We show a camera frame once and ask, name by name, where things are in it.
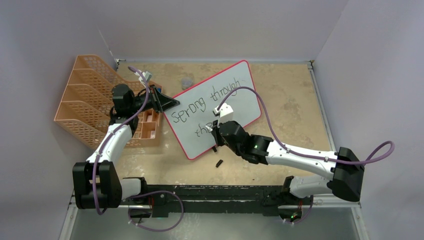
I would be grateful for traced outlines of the black marker cap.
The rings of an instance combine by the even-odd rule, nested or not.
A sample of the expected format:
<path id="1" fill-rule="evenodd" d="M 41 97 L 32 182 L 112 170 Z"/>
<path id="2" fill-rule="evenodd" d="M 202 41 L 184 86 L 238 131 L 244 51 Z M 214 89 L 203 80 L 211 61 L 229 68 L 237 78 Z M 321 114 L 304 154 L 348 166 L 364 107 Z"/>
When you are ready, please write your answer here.
<path id="1" fill-rule="evenodd" d="M 218 167 L 219 167 L 222 163 L 223 163 L 223 160 L 222 160 L 222 159 L 220 159 L 220 160 L 216 163 L 215 167 L 216 167 L 216 168 L 218 168 Z"/>

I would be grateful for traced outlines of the red-framed whiteboard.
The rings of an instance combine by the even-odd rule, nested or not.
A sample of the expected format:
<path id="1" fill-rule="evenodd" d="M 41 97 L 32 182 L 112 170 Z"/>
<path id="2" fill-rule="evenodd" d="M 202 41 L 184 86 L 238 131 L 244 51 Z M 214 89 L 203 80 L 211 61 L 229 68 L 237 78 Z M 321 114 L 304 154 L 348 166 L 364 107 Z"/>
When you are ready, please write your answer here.
<path id="1" fill-rule="evenodd" d="M 217 117 L 213 114 L 226 96 L 234 111 L 233 119 L 243 127 L 261 117 L 249 63 L 241 60 L 210 78 L 177 94 L 180 104 L 164 112 L 184 154 L 193 160 L 211 149 L 215 140 L 208 131 Z"/>

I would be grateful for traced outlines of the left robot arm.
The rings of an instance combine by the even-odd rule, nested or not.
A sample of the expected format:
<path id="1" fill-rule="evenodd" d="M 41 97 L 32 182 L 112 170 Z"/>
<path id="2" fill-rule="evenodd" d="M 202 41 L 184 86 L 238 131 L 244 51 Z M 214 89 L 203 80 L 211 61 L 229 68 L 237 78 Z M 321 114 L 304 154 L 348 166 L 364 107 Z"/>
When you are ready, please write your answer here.
<path id="1" fill-rule="evenodd" d="M 78 162 L 72 168 L 76 206 L 95 209 L 99 215 L 106 209 L 117 208 L 128 198 L 138 205 L 148 201 L 146 180 L 143 177 L 120 179 L 115 162 L 135 135 L 141 112 L 163 113 L 180 105 L 180 101 L 161 93 L 155 85 L 135 95 L 128 85 L 118 84 L 111 93 L 113 107 L 105 137 L 85 162 Z"/>

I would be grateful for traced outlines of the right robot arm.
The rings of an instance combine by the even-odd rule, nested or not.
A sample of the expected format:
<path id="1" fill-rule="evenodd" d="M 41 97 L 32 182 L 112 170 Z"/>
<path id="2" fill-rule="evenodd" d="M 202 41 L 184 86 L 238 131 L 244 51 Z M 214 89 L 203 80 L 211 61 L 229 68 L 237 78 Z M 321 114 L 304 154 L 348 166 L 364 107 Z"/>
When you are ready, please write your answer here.
<path id="1" fill-rule="evenodd" d="M 288 166 L 312 173 L 285 179 L 280 196 L 288 204 L 320 194 L 360 201 L 365 167 L 349 148 L 340 147 L 334 152 L 280 144 L 271 137 L 249 134 L 233 120 L 214 121 L 210 131 L 216 146 L 227 146 L 251 164 Z"/>

